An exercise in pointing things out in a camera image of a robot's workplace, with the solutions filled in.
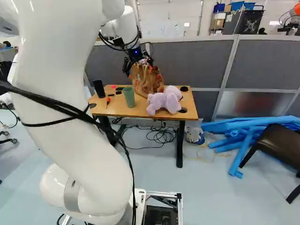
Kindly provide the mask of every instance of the office cubicle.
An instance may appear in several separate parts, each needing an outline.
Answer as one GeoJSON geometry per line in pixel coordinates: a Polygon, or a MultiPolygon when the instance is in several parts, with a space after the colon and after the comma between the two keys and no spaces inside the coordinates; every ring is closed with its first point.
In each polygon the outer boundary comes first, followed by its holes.
{"type": "MultiPolygon", "coordinates": [[[[226,35],[151,41],[165,84],[192,87],[205,121],[238,116],[300,116],[298,37],[226,35]]],[[[89,80],[130,84],[122,73],[123,52],[94,46],[89,80]]]]}

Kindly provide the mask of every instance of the brown paper bag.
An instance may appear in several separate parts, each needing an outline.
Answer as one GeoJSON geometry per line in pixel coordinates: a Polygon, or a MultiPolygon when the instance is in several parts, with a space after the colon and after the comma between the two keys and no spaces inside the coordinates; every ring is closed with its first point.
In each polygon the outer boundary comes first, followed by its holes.
{"type": "Polygon", "coordinates": [[[149,63],[135,63],[132,66],[131,79],[135,93],[144,98],[148,94],[164,92],[164,80],[157,66],[152,68],[149,63]]]}

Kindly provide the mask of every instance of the purple stuffed animal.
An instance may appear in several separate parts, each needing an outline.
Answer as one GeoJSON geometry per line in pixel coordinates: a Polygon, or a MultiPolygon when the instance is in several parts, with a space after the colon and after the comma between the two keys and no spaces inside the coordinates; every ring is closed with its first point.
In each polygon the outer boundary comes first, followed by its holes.
{"type": "Polygon", "coordinates": [[[175,114],[181,109],[181,91],[175,86],[168,86],[163,93],[149,94],[147,113],[154,116],[156,110],[166,108],[171,114],[175,114]]]}

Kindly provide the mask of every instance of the black cup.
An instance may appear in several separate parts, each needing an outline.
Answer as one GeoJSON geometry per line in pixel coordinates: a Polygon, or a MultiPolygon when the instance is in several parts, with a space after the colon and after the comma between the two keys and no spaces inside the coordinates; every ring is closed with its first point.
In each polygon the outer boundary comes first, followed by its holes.
{"type": "Polygon", "coordinates": [[[105,98],[105,91],[104,91],[104,87],[103,87],[103,83],[101,80],[98,81],[93,81],[96,93],[98,95],[99,98],[105,98]]]}

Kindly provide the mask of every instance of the wooden table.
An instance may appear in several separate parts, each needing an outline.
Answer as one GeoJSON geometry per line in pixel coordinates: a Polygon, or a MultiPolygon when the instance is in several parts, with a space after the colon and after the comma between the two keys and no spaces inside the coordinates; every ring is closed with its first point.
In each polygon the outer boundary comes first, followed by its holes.
{"type": "MultiPolygon", "coordinates": [[[[130,85],[116,85],[117,88],[128,87],[130,85]]],[[[156,120],[178,120],[180,122],[179,129],[177,130],[177,155],[176,155],[176,166],[182,168],[182,144],[184,137],[184,127],[186,120],[198,120],[198,114],[196,106],[194,103],[193,94],[190,86],[186,86],[188,91],[182,92],[183,99],[181,100],[181,107],[186,109],[186,113],[176,113],[174,115],[170,114],[166,109],[160,109],[156,111],[155,116],[149,116],[147,114],[146,108],[148,106],[147,99],[135,94],[135,107],[128,108],[125,96],[123,92],[116,95],[116,90],[111,88],[111,85],[104,87],[106,96],[110,94],[115,94],[114,97],[110,97],[111,101],[106,107],[107,98],[98,98],[97,94],[89,99],[89,104],[91,105],[91,113],[93,116],[99,117],[100,121],[104,123],[105,126],[110,127],[108,116],[119,116],[119,117],[138,117],[138,118],[150,118],[156,120]]],[[[121,134],[126,126],[121,126],[118,131],[121,134]]]]}

